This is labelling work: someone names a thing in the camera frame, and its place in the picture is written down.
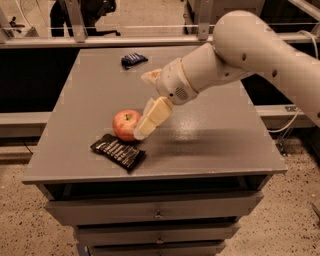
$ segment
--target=wire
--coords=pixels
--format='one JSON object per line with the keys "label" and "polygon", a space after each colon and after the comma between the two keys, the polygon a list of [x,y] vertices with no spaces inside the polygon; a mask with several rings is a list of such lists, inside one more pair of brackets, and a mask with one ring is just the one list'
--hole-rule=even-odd
{"label": "wire", "polygon": [[23,17],[23,19],[24,19],[24,22],[27,23],[27,24],[29,25],[29,27],[32,27],[32,25],[31,25],[31,24],[29,23],[29,21],[27,20],[26,16],[24,15],[24,12],[23,12],[23,10],[22,10],[22,8],[21,8],[21,6],[22,6],[22,0],[20,0],[20,4],[18,3],[18,0],[16,0],[16,4],[17,4],[17,6],[18,6],[18,8],[19,8],[19,10],[20,10],[20,12],[21,12],[21,14],[22,14],[22,17]]}
{"label": "wire", "polygon": [[23,141],[23,145],[25,145],[25,147],[28,149],[30,154],[33,155],[33,152],[31,151],[31,149],[28,147],[28,145],[24,141]]}
{"label": "wire", "polygon": [[293,118],[287,123],[284,127],[278,129],[278,130],[268,130],[270,133],[278,133],[282,132],[290,127],[290,125],[297,119],[298,115],[300,113],[300,109],[297,109],[297,113],[293,116]]}
{"label": "wire", "polygon": [[313,43],[313,46],[314,46],[314,51],[315,51],[315,55],[316,55],[316,58],[319,59],[319,54],[318,54],[318,45],[317,45],[317,42],[315,40],[315,35],[311,34],[310,32],[308,31],[305,31],[305,30],[300,30],[298,33],[300,34],[303,34],[307,37],[309,37],[311,40],[312,40],[312,43]]}
{"label": "wire", "polygon": [[[309,37],[312,40],[312,43],[313,43],[313,46],[314,46],[314,51],[315,51],[315,57],[317,59],[319,59],[318,45],[317,45],[317,42],[315,40],[316,36],[311,34],[308,31],[305,31],[305,30],[300,30],[298,33],[303,34],[303,35]],[[297,113],[293,116],[293,118],[289,121],[288,124],[286,124],[284,127],[280,128],[278,130],[268,130],[268,132],[270,132],[270,133],[278,133],[278,132],[282,132],[282,131],[288,129],[290,127],[290,125],[297,119],[299,113],[300,113],[300,109],[297,109]]]}
{"label": "wire", "polygon": [[44,19],[44,15],[43,15],[43,13],[42,13],[42,10],[41,10],[41,7],[40,7],[40,4],[39,4],[38,0],[36,0],[36,3],[37,3],[37,5],[38,5],[39,11],[40,11],[40,15],[41,15],[41,17],[42,17],[42,19],[43,19],[43,22],[44,22],[44,24],[48,27],[48,24],[47,24],[46,20]]}

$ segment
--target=floor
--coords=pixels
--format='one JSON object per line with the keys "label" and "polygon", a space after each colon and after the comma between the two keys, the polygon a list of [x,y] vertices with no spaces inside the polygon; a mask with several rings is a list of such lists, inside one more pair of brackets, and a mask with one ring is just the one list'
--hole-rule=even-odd
{"label": "floor", "polygon": [[[32,19],[38,20],[35,23],[41,24],[43,21],[45,24],[45,19],[37,15],[48,14],[48,9],[47,12],[45,9],[52,4],[50,1],[22,2],[27,17],[33,15],[35,17]],[[148,32],[147,28],[141,28],[139,24],[152,24],[154,29],[159,29],[157,26],[165,22],[166,29],[159,29],[158,33],[181,32],[179,24],[183,2],[118,2],[119,13],[104,18],[100,21],[101,26],[112,21],[113,27],[123,29],[127,35],[134,35],[138,30]],[[0,6],[8,15],[17,15],[16,2],[0,0]],[[151,12],[142,12],[147,8]],[[61,226],[44,210],[47,200],[35,186],[21,183],[31,157],[30,151],[36,150],[36,142],[18,140],[9,144],[0,143],[0,256],[78,255],[72,228]],[[264,199],[249,216],[240,220],[240,230],[226,241],[227,247],[219,256],[320,255],[320,223],[311,205],[314,203],[320,208],[319,162],[299,131],[287,138],[284,146],[287,173],[275,175],[265,186]]]}

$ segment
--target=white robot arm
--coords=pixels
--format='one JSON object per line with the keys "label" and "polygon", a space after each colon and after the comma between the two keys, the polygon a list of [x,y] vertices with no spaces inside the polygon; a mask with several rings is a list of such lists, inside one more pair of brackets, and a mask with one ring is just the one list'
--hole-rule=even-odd
{"label": "white robot arm", "polygon": [[320,127],[320,61],[288,45],[254,14],[234,11],[216,24],[213,45],[206,43],[143,75],[161,97],[147,104],[135,137],[147,137],[170,116],[174,105],[253,73],[272,83]]}

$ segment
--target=drawer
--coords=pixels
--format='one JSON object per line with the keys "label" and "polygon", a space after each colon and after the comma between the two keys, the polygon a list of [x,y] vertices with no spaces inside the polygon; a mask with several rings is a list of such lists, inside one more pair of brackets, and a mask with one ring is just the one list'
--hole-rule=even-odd
{"label": "drawer", "polygon": [[149,222],[140,225],[76,229],[76,239],[84,245],[165,244],[172,242],[211,241],[231,238],[239,229],[238,223],[210,221],[174,221],[174,224]]}
{"label": "drawer", "polygon": [[46,209],[62,225],[216,218],[248,215],[262,192],[228,192],[78,201],[50,201]]}
{"label": "drawer", "polygon": [[225,247],[224,242],[173,243],[163,245],[90,247],[94,256],[213,256]]}

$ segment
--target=red apple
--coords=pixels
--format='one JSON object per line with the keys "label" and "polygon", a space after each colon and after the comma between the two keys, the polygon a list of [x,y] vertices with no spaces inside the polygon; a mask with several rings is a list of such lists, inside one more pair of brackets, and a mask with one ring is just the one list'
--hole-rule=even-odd
{"label": "red apple", "polygon": [[135,110],[122,110],[113,118],[112,126],[116,136],[123,141],[134,141],[133,131],[141,115]]}

